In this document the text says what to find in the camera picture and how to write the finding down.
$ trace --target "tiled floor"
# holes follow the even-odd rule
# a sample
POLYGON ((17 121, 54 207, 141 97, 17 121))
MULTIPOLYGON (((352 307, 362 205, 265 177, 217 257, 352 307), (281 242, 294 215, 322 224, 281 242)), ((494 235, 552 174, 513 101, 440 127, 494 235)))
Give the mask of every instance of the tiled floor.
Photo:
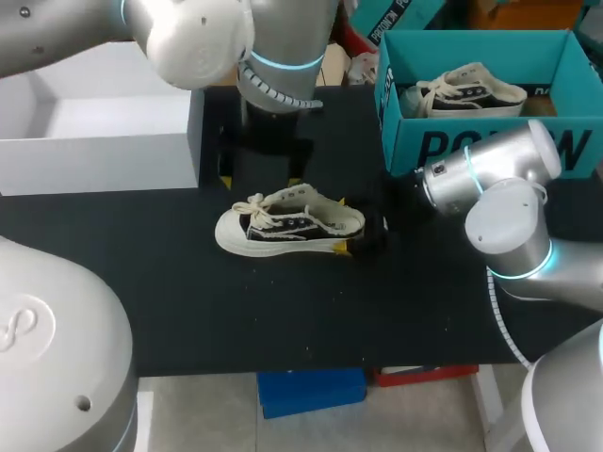
POLYGON ((482 452, 468 379, 371 389, 364 403, 264 420, 255 375, 144 379, 148 452, 482 452))

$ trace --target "black tabletop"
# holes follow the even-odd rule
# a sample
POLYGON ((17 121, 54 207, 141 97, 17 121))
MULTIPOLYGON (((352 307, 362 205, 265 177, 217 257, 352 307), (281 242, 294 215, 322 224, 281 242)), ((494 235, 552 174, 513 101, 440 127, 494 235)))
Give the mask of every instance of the black tabletop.
MULTIPOLYGON (((299 127, 316 144, 304 179, 336 199, 361 191, 382 169, 379 127, 370 89, 318 96, 325 112, 299 127)), ((204 153, 215 151, 216 130, 236 109, 231 89, 207 92, 204 153)), ((248 163, 232 191, 205 180, 199 190, 0 198, 0 234, 106 281, 130 318, 142 376, 514 361, 492 314, 483 263, 457 218, 391 234, 387 250, 369 261, 254 260, 220 250, 214 226, 222 212, 286 184, 282 171, 266 171, 269 162, 248 163)), ((597 179, 559 181, 549 194, 554 235, 603 240, 597 179)), ((515 342, 533 360, 600 317, 499 298, 515 342)))

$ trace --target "shoe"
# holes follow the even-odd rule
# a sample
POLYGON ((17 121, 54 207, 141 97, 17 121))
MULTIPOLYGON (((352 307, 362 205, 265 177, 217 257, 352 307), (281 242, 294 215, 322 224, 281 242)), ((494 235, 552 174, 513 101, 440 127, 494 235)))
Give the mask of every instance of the shoe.
POLYGON ((216 241, 241 256, 270 257, 296 251, 337 252, 362 236, 365 216, 320 195, 308 184, 237 202, 216 225, 216 241))
POLYGON ((481 63, 418 82, 400 96, 404 118, 511 118, 521 114, 528 94, 495 78, 481 63))

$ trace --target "white box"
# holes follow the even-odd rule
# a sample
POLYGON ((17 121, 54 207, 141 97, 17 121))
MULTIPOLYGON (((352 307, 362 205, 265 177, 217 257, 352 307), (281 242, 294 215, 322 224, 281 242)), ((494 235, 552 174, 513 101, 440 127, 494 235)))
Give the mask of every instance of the white box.
POLYGON ((196 187, 203 92, 190 98, 133 42, 0 80, 0 193, 196 187))

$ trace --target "blue plastic crate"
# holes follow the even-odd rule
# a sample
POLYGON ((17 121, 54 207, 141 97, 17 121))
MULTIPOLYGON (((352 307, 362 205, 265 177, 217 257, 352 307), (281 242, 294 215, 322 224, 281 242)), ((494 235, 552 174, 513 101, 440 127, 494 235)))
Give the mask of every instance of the blue plastic crate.
POLYGON ((367 381, 361 369, 257 374, 266 419, 361 402, 367 381))

